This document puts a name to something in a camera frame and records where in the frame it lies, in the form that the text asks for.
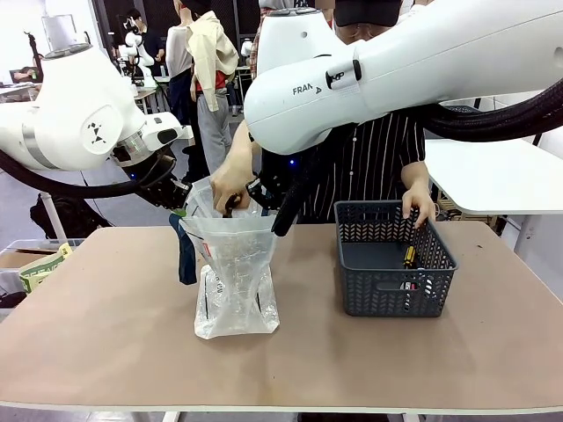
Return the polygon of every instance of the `white shirt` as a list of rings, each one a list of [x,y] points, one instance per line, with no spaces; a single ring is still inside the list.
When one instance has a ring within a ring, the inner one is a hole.
[[[170,77],[175,77],[189,69],[192,55],[186,48],[186,27],[173,26],[168,30],[166,40],[166,66]]]

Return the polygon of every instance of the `black cable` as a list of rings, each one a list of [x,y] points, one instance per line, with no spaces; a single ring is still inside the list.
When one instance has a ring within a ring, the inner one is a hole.
[[[355,123],[349,123],[334,128],[325,141],[315,147],[311,158],[306,161],[303,170],[289,188],[275,218],[272,231],[277,236],[283,237],[288,234],[307,195],[313,191],[320,178],[326,175],[329,166],[337,157],[342,157],[344,146],[352,137],[356,126]]]
[[[168,98],[168,95],[166,94],[166,90],[164,88],[166,84],[164,83],[161,84],[154,76],[152,78],[157,83],[157,87],[162,91],[162,95],[165,97],[166,103],[168,104],[168,108],[172,109],[172,103],[170,102],[170,99]]]
[[[176,167],[176,158],[172,158],[171,156],[162,156],[159,160],[157,160],[156,164],[159,164],[161,160],[170,161],[171,162],[170,167],[162,175],[158,176],[156,179],[152,180],[147,185],[142,185],[141,186],[142,189],[151,188],[152,186],[164,180],[166,177],[170,176],[170,173],[174,171],[174,168]]]
[[[84,185],[85,186],[90,186],[88,185],[88,182],[86,181],[86,178],[84,177],[84,172],[80,171],[80,176],[82,176],[82,180],[84,181]],[[101,210],[98,207],[98,202],[96,202],[96,200],[91,200],[94,205],[96,206],[96,209],[98,210],[98,213],[101,215],[101,217],[106,220],[107,222],[109,222],[112,226],[115,226],[115,224],[113,224],[112,222],[110,222],[109,220],[106,219],[106,217],[102,214]]]
[[[468,142],[494,142],[532,136],[563,126],[563,79],[536,97],[491,112],[460,113],[440,105],[406,113],[437,135]]]
[[[5,152],[0,150],[0,168],[4,169],[7,174],[15,178],[17,181],[39,191],[82,200],[116,198],[119,196],[130,195],[132,193],[139,193],[142,189],[153,186],[154,183],[152,181],[146,186],[143,184],[150,177],[150,174],[157,167],[157,164],[160,163],[161,159],[162,157],[155,162],[149,172],[141,180],[136,182],[130,181],[105,186],[76,186],[58,182],[50,178],[45,178],[34,171],[30,171],[14,160],[11,156],[8,156]],[[173,170],[173,166],[166,172],[166,175],[170,174]]]

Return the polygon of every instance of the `striped shirt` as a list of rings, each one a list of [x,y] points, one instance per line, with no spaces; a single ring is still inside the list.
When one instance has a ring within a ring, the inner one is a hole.
[[[398,200],[403,167],[424,161],[424,129],[401,112],[358,126],[332,169],[303,204],[300,222],[334,222],[339,200]]]

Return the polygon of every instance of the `hand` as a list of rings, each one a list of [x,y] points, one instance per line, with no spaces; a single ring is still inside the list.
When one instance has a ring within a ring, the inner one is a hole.
[[[403,195],[403,218],[407,219],[411,216],[412,207],[420,210],[419,218],[414,224],[415,229],[419,229],[427,219],[436,221],[435,205],[425,184],[414,183]]]
[[[226,204],[233,196],[240,201],[237,208],[248,208],[250,196],[246,185],[256,177],[252,174],[252,148],[250,150],[232,149],[223,165],[211,176],[213,206],[222,215],[227,215]]]
[[[197,102],[197,92],[195,90],[195,83],[192,80],[192,85],[190,86],[190,95],[192,96],[192,101]]]

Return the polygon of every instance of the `wall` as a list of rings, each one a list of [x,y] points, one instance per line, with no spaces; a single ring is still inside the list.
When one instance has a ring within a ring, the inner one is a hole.
[[[31,32],[41,52],[48,51],[41,17],[44,0],[0,0],[0,81],[11,83],[9,70],[31,66],[33,53],[24,31]]]
[[[523,92],[517,94],[500,95],[497,97],[482,98],[479,110],[488,112],[499,110],[506,106],[521,103],[536,96],[540,91]],[[448,105],[473,106],[474,99],[450,101]],[[524,138],[532,142],[534,136]],[[542,136],[539,148],[563,159],[563,127],[548,132]],[[524,216],[511,215],[510,224],[504,229],[502,239],[511,249],[514,249],[516,239],[520,234]],[[563,300],[563,215],[541,215],[534,218],[534,236],[528,240],[521,252],[521,258],[526,265]]]
[[[72,15],[77,33],[84,31],[90,35],[94,47],[102,47],[97,22],[91,0],[44,0],[45,9],[49,16]]]
[[[79,33],[87,31],[94,47],[101,46],[91,0],[0,0],[0,82],[11,83],[10,70],[32,65],[32,50],[24,31],[37,40],[40,53],[49,52],[41,18],[72,15]]]

